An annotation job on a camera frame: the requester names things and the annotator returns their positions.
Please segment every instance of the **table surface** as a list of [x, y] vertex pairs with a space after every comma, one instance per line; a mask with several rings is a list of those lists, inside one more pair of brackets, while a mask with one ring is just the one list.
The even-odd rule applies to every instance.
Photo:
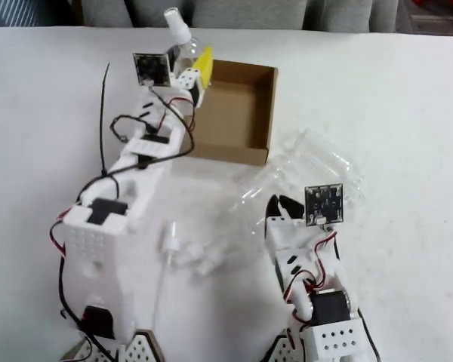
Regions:
[[[453, 38], [194, 33], [218, 59], [279, 68], [273, 144], [307, 126], [362, 171], [363, 217], [339, 242], [383, 360], [453, 360]], [[56, 360], [77, 341], [59, 316], [48, 227], [99, 172], [107, 62], [112, 119], [139, 94], [131, 53], [170, 43], [164, 29], [0, 29], [0, 360]], [[109, 132], [105, 144], [111, 164], [121, 145]], [[144, 264], [148, 327], [158, 254]], [[202, 280], [171, 274], [163, 297], [156, 335], [175, 362], [258, 360], [287, 320], [265, 253]]]

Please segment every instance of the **brown box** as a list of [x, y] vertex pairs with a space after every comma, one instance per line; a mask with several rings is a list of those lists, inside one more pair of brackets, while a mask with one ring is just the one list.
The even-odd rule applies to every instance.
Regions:
[[211, 85], [196, 112], [196, 147], [191, 155], [265, 164], [276, 80], [277, 68], [215, 60]]

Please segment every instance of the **cable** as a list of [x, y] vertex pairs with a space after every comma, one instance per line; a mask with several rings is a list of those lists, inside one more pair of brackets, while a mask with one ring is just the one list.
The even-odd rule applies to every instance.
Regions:
[[116, 200], [119, 198], [119, 195], [120, 195], [120, 191], [119, 191], [119, 182], [118, 180], [114, 177], [114, 176], [110, 176], [108, 175], [108, 177], [114, 181], [114, 183], [116, 184]]
[[292, 289], [292, 285], [294, 284], [294, 282], [298, 278], [298, 276], [303, 274], [303, 273], [307, 273], [308, 275], [310, 275], [313, 280], [316, 279], [316, 277], [314, 277], [314, 275], [310, 271], [308, 271], [306, 269], [299, 270], [297, 273], [295, 273], [294, 277], [290, 280], [290, 283], [288, 283], [288, 286], [285, 289], [285, 292], [284, 292], [284, 295], [283, 295], [283, 299], [284, 299], [285, 302], [289, 303], [288, 299], [290, 298], [290, 295], [291, 295], [291, 292], [292, 292], [292, 290], [291, 290]]
[[149, 124], [148, 122], [144, 121], [143, 119], [141, 119], [139, 117], [134, 117], [133, 115], [118, 115], [116, 118], [114, 118], [112, 120], [111, 125], [109, 126], [109, 129], [112, 131], [112, 133], [114, 133], [114, 136], [116, 136], [116, 138], [119, 141], [121, 141], [122, 143], [127, 143], [129, 141], [127, 136], [122, 136], [121, 134], [117, 133], [117, 131], [116, 131], [116, 123], [118, 123], [118, 121], [120, 121], [123, 118], [131, 119], [133, 121], [144, 124], [148, 133], [156, 134], [158, 132], [158, 130], [156, 128], [154, 128], [151, 124]]
[[[190, 122], [190, 130], [193, 130], [195, 128], [195, 107], [193, 105], [193, 102], [191, 100], [189, 100], [188, 98], [173, 97], [168, 101], [168, 105], [170, 106], [175, 100], [182, 100], [184, 102], [188, 102], [189, 104], [191, 104], [193, 106], [193, 117]], [[161, 126], [163, 125], [163, 121], [165, 120], [165, 118], [166, 118], [166, 110], [163, 112], [163, 116], [161, 117], [161, 120], [159, 121], [158, 132], [161, 129]]]
[[146, 168], [146, 167], [150, 166], [151, 164], [158, 164], [160, 162], [170, 161], [170, 160], [173, 160], [175, 158], [183, 157], [183, 156], [188, 155], [189, 153], [191, 153], [195, 149], [195, 139], [193, 138], [193, 132], [190, 130], [190, 127], [186, 124], [185, 120], [170, 105], [168, 105], [165, 102], [165, 100], [159, 94], [157, 94], [152, 88], [150, 90], [151, 90], [151, 92], [153, 94], [155, 94], [158, 97], [158, 99], [161, 101], [161, 103], [166, 108], [168, 108], [176, 116], [176, 118], [178, 118], [178, 120], [181, 122], [181, 124], [185, 127], [185, 130], [188, 133], [188, 137], [190, 139], [190, 147], [186, 151], [178, 152], [176, 155], [166, 156], [166, 157], [163, 157], [163, 158], [154, 158], [154, 159], [149, 159], [149, 160], [142, 161], [142, 162], [137, 162], [136, 164], [132, 164], [131, 166], [127, 166], [127, 167], [123, 167], [123, 168], [119, 168], [117, 170], [111, 171], [111, 172], [109, 172], [106, 175], [96, 176], [95, 178], [91, 179], [88, 183], [86, 183], [84, 185], [84, 187], [81, 189], [79, 195], [77, 196], [76, 201], [80, 201], [81, 194], [86, 189], [91, 187], [92, 184], [94, 184], [95, 182], [99, 181], [100, 179], [104, 179], [106, 177], [113, 176], [113, 175], [116, 175], [118, 173], [123, 173], [125, 171], [133, 170], [135, 168], [139, 168], [139, 167]]
[[106, 358], [108, 360], [110, 360], [111, 362], [114, 362], [115, 359], [112, 357], [112, 355], [104, 348], [103, 345], [101, 345], [99, 343], [99, 341], [96, 339], [96, 337], [87, 332], [85, 329], [82, 329], [82, 321], [74, 314], [74, 312], [72, 311], [72, 309], [69, 307], [69, 305], [67, 304], [66, 302], [66, 298], [63, 294], [63, 280], [62, 280], [62, 277], [63, 277], [63, 266], [64, 266], [64, 258], [60, 258], [60, 267], [59, 267], [59, 298], [60, 298], [60, 302], [62, 303], [62, 306], [63, 308], [66, 310], [66, 313], [74, 320], [75, 324], [77, 325], [77, 327], [85, 333], [85, 335], [91, 340], [92, 343], [95, 344], [95, 346], [97, 347], [97, 349], [99, 349], [99, 351], [104, 355], [106, 356]]
[[85, 340], [89, 344], [89, 353], [85, 357], [79, 358], [77, 360], [76, 359], [60, 360], [60, 362], [82, 362], [84, 360], [87, 360], [92, 355], [92, 343], [91, 343], [91, 340], [88, 337], [85, 337]]
[[55, 240], [55, 237], [54, 237], [54, 229], [57, 225], [61, 224], [62, 223], [62, 218], [58, 219], [56, 222], [54, 222], [54, 224], [52, 225], [51, 229], [49, 230], [48, 234], [49, 236], [51, 237], [51, 241], [52, 241], [52, 244], [54, 244], [54, 246], [59, 250], [60, 254], [62, 255], [62, 257], [65, 257], [66, 256], [66, 249], [65, 247], [63, 247], [62, 245], [60, 245], [57, 240]]
[[103, 88], [100, 92], [100, 113], [99, 113], [99, 149], [100, 149], [100, 163], [102, 170], [106, 169], [106, 163], [104, 161], [104, 147], [103, 147], [103, 116], [104, 116], [104, 94], [106, 93], [106, 77], [109, 71], [110, 63], [107, 63], [106, 72], [103, 78]]
[[[100, 152], [100, 174], [107, 175], [106, 162], [104, 160], [104, 144], [103, 144], [103, 120], [104, 120], [104, 94], [106, 93], [106, 79], [109, 71], [109, 65], [107, 63], [106, 71], [104, 72], [103, 87], [100, 92], [100, 115], [99, 115], [99, 152]], [[119, 198], [119, 183], [114, 176], [111, 176], [112, 181], [116, 184], [116, 198]]]
[[332, 232], [328, 237], [322, 239], [321, 241], [318, 241], [316, 246], [314, 247], [314, 253], [316, 254], [317, 261], [319, 262], [322, 279], [319, 283], [316, 283], [312, 286], [313, 289], [322, 288], [322, 287], [324, 287], [324, 283], [325, 283], [325, 269], [324, 269], [324, 265], [322, 264], [322, 260], [319, 258], [319, 254], [317, 253], [317, 250], [319, 249], [320, 245], [327, 244], [332, 238], [335, 238], [336, 235], [337, 235], [337, 232]]
[[368, 336], [369, 344], [371, 345], [372, 351], [374, 352], [374, 356], [376, 356], [376, 361], [381, 362], [381, 356], [379, 355], [378, 349], [376, 348], [376, 345], [371, 337], [368, 325], [364, 320], [364, 316], [362, 315], [361, 308], [357, 308], [357, 312], [362, 319], [362, 325], [364, 327], [365, 334]]
[[[335, 256], [337, 257], [338, 260], [341, 260], [341, 256], [339, 255], [339, 250], [337, 249], [337, 240], [334, 238], [334, 250], [335, 250]], [[381, 355], [379, 354], [378, 349], [376, 348], [376, 345], [374, 343], [374, 340], [371, 337], [371, 334], [369, 332], [369, 328], [367, 323], [365, 322], [364, 315], [362, 315], [361, 308], [357, 308], [357, 313], [362, 319], [362, 326], [364, 327], [364, 331], [366, 336], [368, 337], [369, 344], [371, 345], [372, 351], [374, 352], [374, 356], [376, 357], [377, 362], [381, 362]]]

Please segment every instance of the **plastic bottle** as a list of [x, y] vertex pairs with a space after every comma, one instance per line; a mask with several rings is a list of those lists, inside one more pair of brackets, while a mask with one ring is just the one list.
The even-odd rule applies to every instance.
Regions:
[[183, 21], [177, 8], [165, 11], [165, 19], [171, 34], [179, 48], [179, 54], [174, 62], [173, 73], [180, 75], [185, 69], [193, 66], [194, 62], [203, 52], [203, 44], [191, 35], [190, 28]]

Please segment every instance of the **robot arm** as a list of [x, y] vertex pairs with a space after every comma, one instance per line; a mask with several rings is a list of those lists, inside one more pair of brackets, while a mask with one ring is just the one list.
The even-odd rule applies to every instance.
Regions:
[[300, 206], [274, 195], [265, 219], [266, 246], [283, 298], [293, 305], [286, 328], [292, 354], [307, 362], [367, 361], [364, 321], [334, 249], [337, 232], [323, 223], [306, 227], [309, 210]]

